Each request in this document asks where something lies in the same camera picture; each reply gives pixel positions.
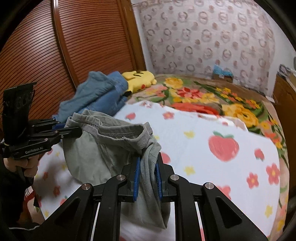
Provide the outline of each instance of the black sleeve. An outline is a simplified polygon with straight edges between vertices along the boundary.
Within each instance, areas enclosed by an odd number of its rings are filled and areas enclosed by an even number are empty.
[[[0,215],[9,227],[15,227],[20,218],[25,190],[32,185],[32,180],[22,180],[18,173],[7,170],[0,157]]]

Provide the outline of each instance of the patterned curtain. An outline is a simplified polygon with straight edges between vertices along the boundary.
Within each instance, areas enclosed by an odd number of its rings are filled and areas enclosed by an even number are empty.
[[[265,12],[253,0],[150,0],[136,4],[155,73],[211,77],[267,92],[275,52]]]

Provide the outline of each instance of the pikachu plush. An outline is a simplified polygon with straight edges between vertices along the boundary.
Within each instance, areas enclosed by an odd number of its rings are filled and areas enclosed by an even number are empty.
[[[127,91],[131,91],[132,93],[136,93],[145,88],[149,88],[151,85],[157,84],[154,75],[149,71],[124,72],[122,76],[128,82]]]

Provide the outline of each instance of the white sheet with strawberry print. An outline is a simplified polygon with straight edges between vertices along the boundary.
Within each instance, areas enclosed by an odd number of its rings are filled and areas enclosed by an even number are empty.
[[[125,105],[115,118],[149,122],[163,161],[196,184],[214,183],[268,236],[279,199],[279,158],[272,141],[249,133],[237,120],[183,112],[148,101]],[[40,160],[34,190],[45,219],[81,184],[69,173],[63,150]],[[175,240],[174,210],[166,230],[121,220],[122,240]]]

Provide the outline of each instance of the floral blanket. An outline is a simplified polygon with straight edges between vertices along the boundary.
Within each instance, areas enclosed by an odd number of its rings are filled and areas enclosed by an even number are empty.
[[[221,80],[196,77],[158,75],[153,85],[132,95],[130,104],[149,100],[183,111],[213,115],[226,115],[242,120],[249,131],[270,138],[278,150],[280,160],[280,197],[277,207],[266,208],[268,216],[276,212],[276,219],[269,240],[276,240],[282,233],[288,203],[289,164],[284,134],[272,104],[258,93]],[[272,170],[270,178],[278,175]]]

